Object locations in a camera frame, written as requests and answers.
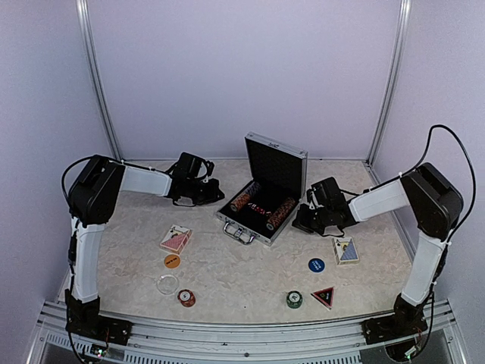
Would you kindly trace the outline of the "orange round button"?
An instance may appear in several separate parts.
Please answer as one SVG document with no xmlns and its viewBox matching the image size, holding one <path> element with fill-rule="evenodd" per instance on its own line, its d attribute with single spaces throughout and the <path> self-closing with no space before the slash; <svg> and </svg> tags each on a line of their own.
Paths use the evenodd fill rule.
<svg viewBox="0 0 485 364">
<path fill-rule="evenodd" d="M 164 265 L 166 268 L 174 269 L 177 268 L 181 263 L 181 259 L 176 254 L 167 255 L 164 258 Z"/>
</svg>

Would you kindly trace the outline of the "black triangular button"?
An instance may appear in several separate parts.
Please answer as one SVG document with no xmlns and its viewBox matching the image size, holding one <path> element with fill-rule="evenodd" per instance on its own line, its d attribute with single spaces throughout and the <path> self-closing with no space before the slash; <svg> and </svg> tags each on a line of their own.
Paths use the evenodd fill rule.
<svg viewBox="0 0 485 364">
<path fill-rule="evenodd" d="M 334 287 L 312 292 L 311 295 L 327 309 L 333 308 Z"/>
</svg>

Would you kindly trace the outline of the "right poker chip row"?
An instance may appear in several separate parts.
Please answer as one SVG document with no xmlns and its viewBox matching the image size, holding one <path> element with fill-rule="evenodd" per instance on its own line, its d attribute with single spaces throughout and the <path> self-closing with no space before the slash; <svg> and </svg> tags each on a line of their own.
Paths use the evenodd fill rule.
<svg viewBox="0 0 485 364">
<path fill-rule="evenodd" d="M 293 210 L 296 205 L 296 201 L 288 197 L 283 203 L 275 210 L 267 221 L 266 228 L 269 231 L 275 231 L 285 221 L 288 214 Z"/>
</svg>

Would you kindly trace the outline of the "blue round button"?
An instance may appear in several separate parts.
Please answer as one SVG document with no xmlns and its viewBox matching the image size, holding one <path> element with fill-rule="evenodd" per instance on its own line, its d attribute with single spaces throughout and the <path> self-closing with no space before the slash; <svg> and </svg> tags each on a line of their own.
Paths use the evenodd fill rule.
<svg viewBox="0 0 485 364">
<path fill-rule="evenodd" d="M 323 272 L 325 269 L 325 262 L 319 258 L 312 258 L 308 261 L 308 268 L 314 273 Z"/>
</svg>

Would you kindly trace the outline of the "poker chip row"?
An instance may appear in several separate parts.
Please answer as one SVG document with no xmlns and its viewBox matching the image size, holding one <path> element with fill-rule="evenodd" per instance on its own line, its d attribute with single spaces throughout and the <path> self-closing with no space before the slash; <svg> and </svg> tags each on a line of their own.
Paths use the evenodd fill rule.
<svg viewBox="0 0 485 364">
<path fill-rule="evenodd" d="M 261 185 L 258 182 L 251 182 L 231 203 L 232 212 L 238 212 L 259 192 Z"/>
<path fill-rule="evenodd" d="M 269 231 L 275 231 L 285 221 L 288 214 L 293 210 L 296 205 L 296 201 L 288 197 L 283 203 L 275 210 L 267 221 L 266 228 Z"/>
</svg>

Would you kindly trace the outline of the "aluminium frame post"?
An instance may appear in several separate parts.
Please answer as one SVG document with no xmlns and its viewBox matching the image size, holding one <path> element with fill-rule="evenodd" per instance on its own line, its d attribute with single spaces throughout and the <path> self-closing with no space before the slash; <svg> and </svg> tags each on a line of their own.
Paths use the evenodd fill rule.
<svg viewBox="0 0 485 364">
<path fill-rule="evenodd" d="M 390 63 L 386 87 L 384 90 L 383 101 L 380 107 L 377 126 L 374 131 L 371 147 L 366 159 L 369 168 L 372 168 L 377 160 L 378 152 L 383 142 L 385 129 L 389 121 L 391 106 L 393 103 L 394 93 L 399 79 L 399 71 L 402 63 L 402 56 L 405 51 L 405 41 L 408 32 L 408 24 L 411 13 L 412 0 L 401 0 L 396 36 L 393 46 L 393 53 Z"/>
<path fill-rule="evenodd" d="M 105 96 L 105 91 L 102 85 L 102 77 L 98 66 L 95 50 L 95 40 L 92 31 L 89 3 L 87 0 L 76 0 L 77 16 L 80 25 L 80 31 L 83 37 L 84 49 L 86 52 L 89 74 L 94 88 L 95 99 L 99 109 L 99 114 L 102 120 L 102 126 L 108 140 L 108 146 L 111 154 L 116 159 L 122 159 L 120 144 L 117 140 L 117 135 L 108 109 L 108 103 Z"/>
</svg>

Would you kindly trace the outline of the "red playing card deck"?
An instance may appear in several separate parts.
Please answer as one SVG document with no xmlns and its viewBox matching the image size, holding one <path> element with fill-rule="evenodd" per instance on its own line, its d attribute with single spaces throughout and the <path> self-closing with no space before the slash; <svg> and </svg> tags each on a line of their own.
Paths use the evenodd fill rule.
<svg viewBox="0 0 485 364">
<path fill-rule="evenodd" d="M 191 236 L 192 229 L 172 224 L 160 242 L 159 247 L 179 255 L 188 244 Z"/>
</svg>

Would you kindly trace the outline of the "red poker chip stack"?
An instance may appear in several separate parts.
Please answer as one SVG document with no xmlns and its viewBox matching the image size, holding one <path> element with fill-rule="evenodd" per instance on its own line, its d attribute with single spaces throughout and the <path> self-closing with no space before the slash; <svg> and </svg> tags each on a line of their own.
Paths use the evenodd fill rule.
<svg viewBox="0 0 485 364">
<path fill-rule="evenodd" d="M 196 296 L 195 294 L 188 289 L 180 290 L 177 294 L 177 299 L 184 307 L 192 307 L 196 304 Z"/>
</svg>

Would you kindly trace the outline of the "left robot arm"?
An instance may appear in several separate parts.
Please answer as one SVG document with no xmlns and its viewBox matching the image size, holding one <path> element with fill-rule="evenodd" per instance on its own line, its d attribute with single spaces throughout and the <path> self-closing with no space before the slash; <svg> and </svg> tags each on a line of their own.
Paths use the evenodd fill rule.
<svg viewBox="0 0 485 364">
<path fill-rule="evenodd" d="M 84 303 L 99 298 L 99 247 L 122 191 L 168 198 L 174 205 L 189 199 L 204 206 L 224 198 L 214 163 L 184 152 L 166 171 L 103 155 L 82 158 L 61 176 L 61 189 L 71 216 L 68 253 L 70 288 L 66 297 Z"/>
</svg>

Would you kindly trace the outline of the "left poker chip row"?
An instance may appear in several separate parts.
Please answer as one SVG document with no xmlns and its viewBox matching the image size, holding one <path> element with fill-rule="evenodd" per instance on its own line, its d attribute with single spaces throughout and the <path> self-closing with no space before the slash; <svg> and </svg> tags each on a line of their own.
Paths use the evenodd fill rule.
<svg viewBox="0 0 485 364">
<path fill-rule="evenodd" d="M 231 203 L 232 212 L 238 212 L 259 192 L 261 185 L 258 182 L 251 182 Z"/>
</svg>

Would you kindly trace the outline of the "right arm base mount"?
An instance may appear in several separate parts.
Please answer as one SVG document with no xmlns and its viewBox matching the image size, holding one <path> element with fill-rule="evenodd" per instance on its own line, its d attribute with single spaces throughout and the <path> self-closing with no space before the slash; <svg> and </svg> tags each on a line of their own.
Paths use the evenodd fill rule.
<svg viewBox="0 0 485 364">
<path fill-rule="evenodd" d="M 366 344 L 376 344 L 426 331 L 425 303 L 426 301 L 413 306 L 399 294 L 394 302 L 392 314 L 362 322 L 361 328 Z"/>
</svg>

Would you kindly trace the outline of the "aluminium poker case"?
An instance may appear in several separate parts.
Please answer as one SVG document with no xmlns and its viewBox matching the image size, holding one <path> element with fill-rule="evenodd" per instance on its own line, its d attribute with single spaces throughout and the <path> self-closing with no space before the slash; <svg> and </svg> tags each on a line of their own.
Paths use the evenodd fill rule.
<svg viewBox="0 0 485 364">
<path fill-rule="evenodd" d="M 304 195 L 308 152 L 254 132 L 245 136 L 245 143 L 251 180 L 216 212 L 216 216 L 224 223 L 223 233 L 236 242 L 248 246 L 257 240 L 271 246 Z M 260 183 L 261 189 L 250 202 L 269 210 L 271 215 L 286 198 L 296 201 L 293 210 L 275 231 L 266 228 L 271 215 L 260 215 L 251 210 L 248 203 L 238 212 L 230 209 L 230 203 L 253 181 Z"/>
</svg>

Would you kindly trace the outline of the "blue playing card deck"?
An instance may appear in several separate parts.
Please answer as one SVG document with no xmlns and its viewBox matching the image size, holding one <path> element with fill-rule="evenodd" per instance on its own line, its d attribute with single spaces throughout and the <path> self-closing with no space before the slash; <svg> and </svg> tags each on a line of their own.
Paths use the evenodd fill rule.
<svg viewBox="0 0 485 364">
<path fill-rule="evenodd" d="M 358 250 L 352 237 L 334 237 L 333 251 L 337 265 L 348 265 L 360 262 Z"/>
</svg>

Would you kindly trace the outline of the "clear round button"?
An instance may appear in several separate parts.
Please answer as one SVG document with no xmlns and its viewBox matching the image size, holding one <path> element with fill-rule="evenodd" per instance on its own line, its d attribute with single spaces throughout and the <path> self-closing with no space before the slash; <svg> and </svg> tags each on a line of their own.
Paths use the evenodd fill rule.
<svg viewBox="0 0 485 364">
<path fill-rule="evenodd" d="M 156 287 L 162 295 L 168 296 L 175 293 L 179 287 L 178 278 L 174 275 L 162 275 L 156 281 Z"/>
</svg>

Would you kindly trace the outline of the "right aluminium frame post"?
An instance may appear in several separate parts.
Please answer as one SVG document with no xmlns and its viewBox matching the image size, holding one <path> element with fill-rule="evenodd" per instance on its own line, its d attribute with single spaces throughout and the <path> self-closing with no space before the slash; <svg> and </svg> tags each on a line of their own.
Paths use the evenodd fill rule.
<svg viewBox="0 0 485 364">
<path fill-rule="evenodd" d="M 393 103 L 394 93 L 399 79 L 399 71 L 402 63 L 402 56 L 405 51 L 405 41 L 408 32 L 408 24 L 411 13 L 412 0 L 401 0 L 396 36 L 393 46 L 393 53 L 390 63 L 386 87 L 384 90 L 383 101 L 380 107 L 377 126 L 374 131 L 371 147 L 366 159 L 369 168 L 372 168 L 377 160 L 378 152 L 383 142 L 385 129 L 389 121 L 391 106 Z"/>
</svg>

